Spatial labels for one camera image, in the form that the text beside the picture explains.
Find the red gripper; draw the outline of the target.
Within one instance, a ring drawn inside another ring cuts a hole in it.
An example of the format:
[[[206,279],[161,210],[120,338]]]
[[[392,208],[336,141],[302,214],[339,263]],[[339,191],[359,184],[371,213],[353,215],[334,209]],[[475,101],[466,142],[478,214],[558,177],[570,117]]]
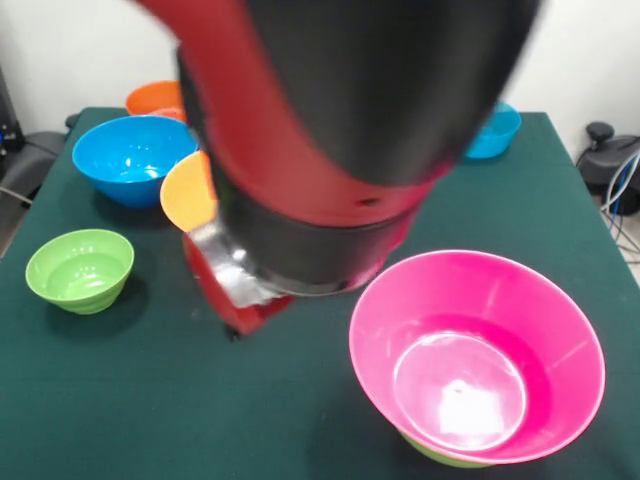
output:
[[[266,304],[236,307],[214,278],[212,270],[206,265],[204,255],[186,234],[182,235],[182,244],[186,262],[206,300],[225,323],[225,335],[229,341],[239,341],[241,336],[257,331],[270,317],[277,315],[292,303],[293,297],[285,295],[271,299]]]

